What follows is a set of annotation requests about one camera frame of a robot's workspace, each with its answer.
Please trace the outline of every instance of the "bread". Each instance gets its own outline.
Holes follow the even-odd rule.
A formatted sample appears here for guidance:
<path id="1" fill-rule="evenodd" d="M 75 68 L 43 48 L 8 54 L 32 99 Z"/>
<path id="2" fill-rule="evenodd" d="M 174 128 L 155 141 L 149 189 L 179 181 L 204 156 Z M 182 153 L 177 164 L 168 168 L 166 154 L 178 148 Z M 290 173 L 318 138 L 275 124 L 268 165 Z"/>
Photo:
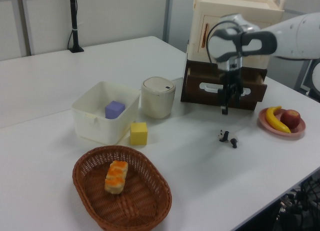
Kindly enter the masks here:
<path id="1" fill-rule="evenodd" d="M 111 194 L 120 194 L 124 190 L 127 171 L 127 162 L 113 161 L 105 177 L 104 190 Z"/>

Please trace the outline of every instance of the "orange topping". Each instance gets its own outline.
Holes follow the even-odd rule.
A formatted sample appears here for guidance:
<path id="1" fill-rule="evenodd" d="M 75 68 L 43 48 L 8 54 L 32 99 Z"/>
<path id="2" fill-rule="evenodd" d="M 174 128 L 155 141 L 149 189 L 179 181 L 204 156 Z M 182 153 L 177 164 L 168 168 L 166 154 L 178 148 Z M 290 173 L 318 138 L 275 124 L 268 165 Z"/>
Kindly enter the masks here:
<path id="1" fill-rule="evenodd" d="M 123 171 L 121 169 L 117 169 L 117 168 L 109 168 L 108 170 L 108 175 L 111 176 L 122 176 L 123 175 Z"/>
<path id="2" fill-rule="evenodd" d="M 125 161 L 113 161 L 112 164 L 110 166 L 117 166 L 117 167 L 120 167 L 120 168 L 125 168 L 127 166 L 127 162 Z"/>
<path id="3" fill-rule="evenodd" d="M 123 184 L 125 182 L 125 180 L 122 177 L 115 177 L 113 179 L 106 179 L 105 183 L 107 185 L 111 185 L 111 186 L 116 186 L 119 184 Z"/>

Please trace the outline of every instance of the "wicker basket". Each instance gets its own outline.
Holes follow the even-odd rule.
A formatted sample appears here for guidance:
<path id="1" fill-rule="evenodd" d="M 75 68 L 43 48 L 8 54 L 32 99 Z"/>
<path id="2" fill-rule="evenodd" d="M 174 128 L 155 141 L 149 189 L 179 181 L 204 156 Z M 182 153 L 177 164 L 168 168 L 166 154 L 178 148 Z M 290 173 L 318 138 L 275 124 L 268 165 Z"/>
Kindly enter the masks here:
<path id="1" fill-rule="evenodd" d="M 105 192 L 114 160 L 126 161 L 128 172 L 120 194 Z M 73 183 L 91 217 L 106 231 L 147 231 L 169 213 L 170 188 L 145 155 L 119 145 L 97 147 L 74 165 Z"/>

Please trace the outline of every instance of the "toy panda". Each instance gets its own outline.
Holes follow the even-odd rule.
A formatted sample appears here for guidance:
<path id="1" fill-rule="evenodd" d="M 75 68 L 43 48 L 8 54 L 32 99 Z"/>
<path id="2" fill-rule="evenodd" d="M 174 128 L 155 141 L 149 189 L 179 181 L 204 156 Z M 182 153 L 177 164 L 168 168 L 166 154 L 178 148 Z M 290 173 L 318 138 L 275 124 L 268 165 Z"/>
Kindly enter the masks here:
<path id="1" fill-rule="evenodd" d="M 232 144 L 232 147 L 234 149 L 237 148 L 238 138 L 235 134 L 229 131 L 220 130 L 218 137 L 220 142 L 230 141 L 230 143 Z"/>

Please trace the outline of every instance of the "wall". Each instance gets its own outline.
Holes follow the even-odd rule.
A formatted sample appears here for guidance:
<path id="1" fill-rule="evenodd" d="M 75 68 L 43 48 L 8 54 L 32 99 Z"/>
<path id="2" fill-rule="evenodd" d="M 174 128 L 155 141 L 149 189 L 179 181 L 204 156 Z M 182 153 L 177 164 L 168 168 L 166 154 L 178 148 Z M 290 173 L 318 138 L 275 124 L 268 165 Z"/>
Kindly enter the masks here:
<path id="1" fill-rule="evenodd" d="M 145 36 L 163 39 L 167 0 L 77 0 L 77 3 L 82 47 Z M 72 30 L 70 0 L 24 0 L 24 11 L 31 54 L 67 48 Z"/>
<path id="2" fill-rule="evenodd" d="M 283 20 L 314 12 L 320 12 L 319 0 L 286 0 Z M 192 17 L 193 0 L 170 0 L 166 41 L 183 52 L 187 50 Z M 267 76 L 293 89 L 302 64 L 273 57 Z"/>
<path id="3" fill-rule="evenodd" d="M 26 56 L 18 0 L 0 0 L 0 61 Z"/>

